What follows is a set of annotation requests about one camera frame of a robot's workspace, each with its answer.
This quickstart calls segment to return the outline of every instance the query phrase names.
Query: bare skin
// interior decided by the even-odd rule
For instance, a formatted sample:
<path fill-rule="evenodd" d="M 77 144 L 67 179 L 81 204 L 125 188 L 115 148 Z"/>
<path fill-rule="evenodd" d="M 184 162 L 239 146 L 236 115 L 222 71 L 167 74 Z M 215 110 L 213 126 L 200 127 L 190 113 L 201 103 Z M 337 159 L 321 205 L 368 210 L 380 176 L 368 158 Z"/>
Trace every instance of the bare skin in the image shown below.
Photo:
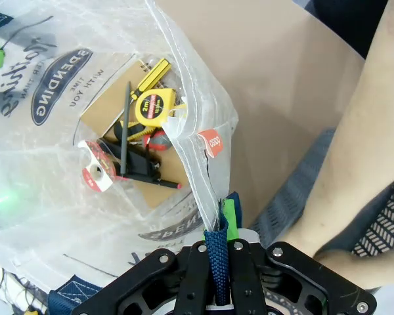
<path fill-rule="evenodd" d="M 314 257 L 393 181 L 394 0 L 389 0 L 305 212 L 284 241 Z M 342 252 L 317 258 L 364 288 L 394 284 L 394 250 L 368 259 Z"/>

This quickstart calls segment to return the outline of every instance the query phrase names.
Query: yellow tape measure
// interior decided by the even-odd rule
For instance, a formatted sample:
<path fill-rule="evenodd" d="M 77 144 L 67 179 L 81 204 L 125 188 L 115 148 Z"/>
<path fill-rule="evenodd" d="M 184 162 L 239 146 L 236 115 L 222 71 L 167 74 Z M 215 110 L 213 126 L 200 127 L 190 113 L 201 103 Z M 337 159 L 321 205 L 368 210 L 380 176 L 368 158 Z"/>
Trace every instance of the yellow tape measure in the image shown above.
<path fill-rule="evenodd" d="M 144 126 L 161 127 L 175 105 L 174 89 L 152 89 L 136 101 L 136 119 Z"/>

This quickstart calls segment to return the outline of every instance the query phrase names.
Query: translucent white bag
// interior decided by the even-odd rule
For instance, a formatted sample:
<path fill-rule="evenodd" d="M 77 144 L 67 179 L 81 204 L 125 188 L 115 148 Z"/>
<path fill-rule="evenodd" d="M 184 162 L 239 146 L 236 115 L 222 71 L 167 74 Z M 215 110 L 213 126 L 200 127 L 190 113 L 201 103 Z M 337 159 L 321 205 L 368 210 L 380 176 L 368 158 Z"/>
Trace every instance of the translucent white bag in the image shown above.
<path fill-rule="evenodd" d="M 43 289 L 75 273 L 105 285 L 157 247 L 178 250 L 202 220 L 209 230 L 215 226 L 217 203 L 229 191 L 238 117 L 188 39 L 152 0 L 0 0 L 1 47 L 2 266 Z M 79 124 L 86 106 L 129 62 L 149 55 L 167 58 L 181 78 L 187 116 L 170 117 L 163 127 L 192 192 L 183 188 L 143 211 L 134 184 L 114 184 L 102 194 L 86 187 L 76 143 L 97 138 Z M 50 75 L 58 87 L 46 92 Z M 199 135 L 208 129 L 223 142 L 214 158 L 212 139 L 206 144 Z"/>

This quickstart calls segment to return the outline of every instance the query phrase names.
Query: beige table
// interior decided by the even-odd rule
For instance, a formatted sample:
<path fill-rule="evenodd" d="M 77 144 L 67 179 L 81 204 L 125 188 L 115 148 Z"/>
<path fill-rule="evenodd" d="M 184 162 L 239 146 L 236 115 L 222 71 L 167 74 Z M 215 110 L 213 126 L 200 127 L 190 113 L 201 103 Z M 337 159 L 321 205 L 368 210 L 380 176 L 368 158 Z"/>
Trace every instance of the beige table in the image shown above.
<path fill-rule="evenodd" d="M 335 126 L 363 59 L 290 0 L 158 0 L 239 114 L 230 189 L 248 225 L 315 137 Z"/>

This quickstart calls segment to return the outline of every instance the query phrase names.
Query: metal bolt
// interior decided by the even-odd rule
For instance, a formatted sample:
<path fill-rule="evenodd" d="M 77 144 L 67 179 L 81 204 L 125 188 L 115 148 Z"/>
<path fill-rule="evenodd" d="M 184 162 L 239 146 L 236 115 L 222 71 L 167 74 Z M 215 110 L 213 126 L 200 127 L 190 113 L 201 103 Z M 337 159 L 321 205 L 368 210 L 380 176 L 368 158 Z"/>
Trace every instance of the metal bolt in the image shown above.
<path fill-rule="evenodd" d="M 280 247 L 276 247 L 275 249 L 273 249 L 273 256 L 280 257 L 282 255 L 283 255 L 283 249 L 281 249 Z"/>
<path fill-rule="evenodd" d="M 369 306 L 365 302 L 360 302 L 357 305 L 357 311 L 361 314 L 368 312 Z"/>
<path fill-rule="evenodd" d="M 169 260 L 168 255 L 162 255 L 161 257 L 159 257 L 159 261 L 164 264 Z"/>
<path fill-rule="evenodd" d="M 244 248 L 244 246 L 243 246 L 242 243 L 240 243 L 239 241 L 236 241 L 236 242 L 234 243 L 234 248 L 235 248 L 237 251 L 240 251 L 241 249 Z"/>

